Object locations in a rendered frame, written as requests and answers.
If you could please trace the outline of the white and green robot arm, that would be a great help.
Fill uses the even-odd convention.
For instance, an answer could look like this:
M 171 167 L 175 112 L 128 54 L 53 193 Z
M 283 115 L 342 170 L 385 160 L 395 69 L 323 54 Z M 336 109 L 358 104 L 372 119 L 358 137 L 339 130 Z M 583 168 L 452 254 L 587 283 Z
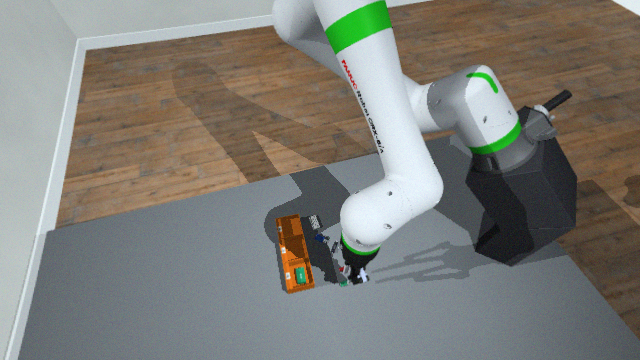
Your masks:
M 572 97 L 564 90 L 516 112 L 485 65 L 419 85 L 402 74 L 385 0 L 275 0 L 272 20 L 284 42 L 349 81 L 375 140 L 385 177 L 350 195 L 340 212 L 338 249 L 355 263 L 373 260 L 383 241 L 441 199 L 443 181 L 421 134 L 453 130 L 478 171 L 501 174 L 558 135 L 549 112 Z

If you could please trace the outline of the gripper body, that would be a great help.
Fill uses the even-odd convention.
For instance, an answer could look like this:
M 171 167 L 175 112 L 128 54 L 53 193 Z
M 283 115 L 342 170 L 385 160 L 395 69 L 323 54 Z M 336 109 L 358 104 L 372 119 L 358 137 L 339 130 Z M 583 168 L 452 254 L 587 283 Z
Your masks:
M 361 268 L 364 268 L 364 271 L 366 270 L 366 265 L 369 263 L 355 263 L 351 260 L 349 260 L 348 258 L 345 257 L 345 255 L 342 253 L 344 260 L 351 266 L 354 266 L 354 268 L 358 271 L 361 272 Z

